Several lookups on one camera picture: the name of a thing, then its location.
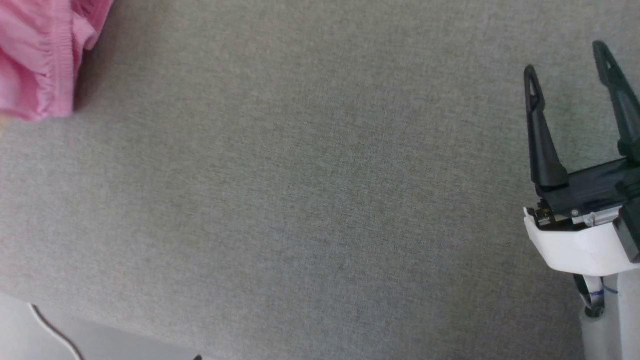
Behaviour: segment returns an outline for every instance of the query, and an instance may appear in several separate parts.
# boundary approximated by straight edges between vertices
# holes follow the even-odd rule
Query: pink fabric
[[[0,0],[0,113],[69,116],[83,49],[113,0]]]

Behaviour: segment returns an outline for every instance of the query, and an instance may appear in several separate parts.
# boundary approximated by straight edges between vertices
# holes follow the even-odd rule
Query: gray fabric surface
[[[637,1],[120,1],[72,119],[0,138],[0,288],[217,359],[581,359],[527,239],[522,69],[617,156]]]

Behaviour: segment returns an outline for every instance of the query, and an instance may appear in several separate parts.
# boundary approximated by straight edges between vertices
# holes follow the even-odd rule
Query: white cable
[[[38,324],[40,324],[40,326],[45,331],[47,331],[51,336],[56,338],[62,345],[69,349],[76,360],[84,360],[84,358],[80,354],[80,350],[78,350],[76,345],[71,340],[69,340],[69,338],[66,337],[60,330],[58,330],[58,328],[51,325],[51,323],[44,317],[44,315],[42,315],[37,306],[29,304],[29,308],[31,309],[33,316],[38,321]]]

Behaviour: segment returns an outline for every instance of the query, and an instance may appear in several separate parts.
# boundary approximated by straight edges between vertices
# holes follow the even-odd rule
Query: robotic arm
[[[524,223],[547,265],[573,274],[585,303],[586,359],[637,359],[640,345],[626,339],[640,338],[640,308],[628,301],[640,293],[640,103],[603,42],[593,42],[593,56],[613,103],[622,158],[567,173],[543,113],[536,71],[527,66],[531,180],[540,201],[524,209]]]

